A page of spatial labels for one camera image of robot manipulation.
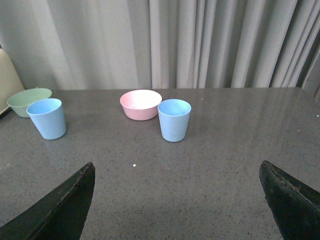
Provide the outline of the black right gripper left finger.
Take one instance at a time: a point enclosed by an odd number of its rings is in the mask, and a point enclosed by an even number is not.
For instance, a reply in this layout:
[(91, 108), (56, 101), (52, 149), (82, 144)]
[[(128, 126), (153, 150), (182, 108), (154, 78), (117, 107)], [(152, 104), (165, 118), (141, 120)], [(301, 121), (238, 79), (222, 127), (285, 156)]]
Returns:
[(1, 226), (2, 240), (78, 240), (87, 219), (96, 169), (85, 164), (26, 211)]

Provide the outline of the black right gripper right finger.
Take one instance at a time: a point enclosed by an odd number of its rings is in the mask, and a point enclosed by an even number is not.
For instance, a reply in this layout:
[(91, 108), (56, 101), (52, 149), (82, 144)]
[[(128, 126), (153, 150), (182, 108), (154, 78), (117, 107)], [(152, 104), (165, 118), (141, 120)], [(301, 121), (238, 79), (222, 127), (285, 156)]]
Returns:
[(259, 179), (282, 238), (318, 240), (320, 193), (266, 160)]

